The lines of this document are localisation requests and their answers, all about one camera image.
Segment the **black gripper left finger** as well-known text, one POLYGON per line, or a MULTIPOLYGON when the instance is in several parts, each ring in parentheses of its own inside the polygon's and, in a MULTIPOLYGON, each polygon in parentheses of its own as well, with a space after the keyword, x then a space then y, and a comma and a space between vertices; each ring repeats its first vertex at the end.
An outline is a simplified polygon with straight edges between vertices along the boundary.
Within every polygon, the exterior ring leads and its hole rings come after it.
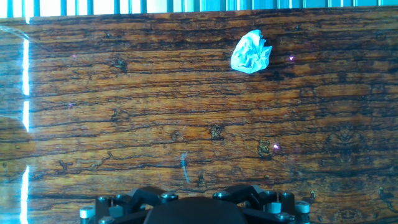
POLYGON ((178 200, 174 191, 165 191, 156 187, 132 189, 129 193, 115 196, 98 196, 93 205, 80 208, 80 223, 117 223, 128 215, 138 215, 144 212, 146 206, 154 208, 157 205, 178 200))

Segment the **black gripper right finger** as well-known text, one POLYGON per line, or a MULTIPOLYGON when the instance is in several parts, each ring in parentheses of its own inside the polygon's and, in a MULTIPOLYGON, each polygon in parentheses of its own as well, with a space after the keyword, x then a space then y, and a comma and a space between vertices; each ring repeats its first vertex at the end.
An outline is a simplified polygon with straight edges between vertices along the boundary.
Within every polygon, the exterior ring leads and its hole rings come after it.
POLYGON ((234 185, 215 192, 213 199, 233 204, 246 223, 310 224, 310 204, 296 200, 290 192, 264 190, 258 185, 234 185))

